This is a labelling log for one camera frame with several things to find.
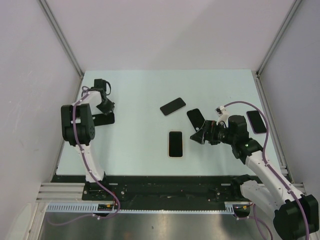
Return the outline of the white-edged black phone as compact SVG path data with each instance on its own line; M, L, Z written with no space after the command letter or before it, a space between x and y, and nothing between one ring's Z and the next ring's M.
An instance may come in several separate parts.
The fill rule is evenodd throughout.
M164 116L169 116L170 114L184 108L185 106L186 106L185 101L181 97L178 97L170 101L169 103L161 106L159 109Z

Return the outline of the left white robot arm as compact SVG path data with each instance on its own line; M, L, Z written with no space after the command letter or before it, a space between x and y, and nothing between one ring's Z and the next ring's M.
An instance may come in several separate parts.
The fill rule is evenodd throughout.
M60 108L62 137L82 159L85 179L89 183L105 178L105 171L95 157L91 141L96 136L96 127L115 123L115 103L108 98L111 91L111 84L98 78L92 87L82 87L78 101Z

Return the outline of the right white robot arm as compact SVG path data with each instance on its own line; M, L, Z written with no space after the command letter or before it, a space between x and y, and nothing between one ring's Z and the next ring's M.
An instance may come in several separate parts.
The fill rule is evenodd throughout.
M305 195L276 170L264 155L263 147L249 136L244 116L232 115L227 127L206 120L190 139L203 145L220 143L231 146L236 159L251 169L263 187L248 175L237 188L240 194L254 202L273 221L277 234L283 240L297 240L320 229L319 203L313 195Z

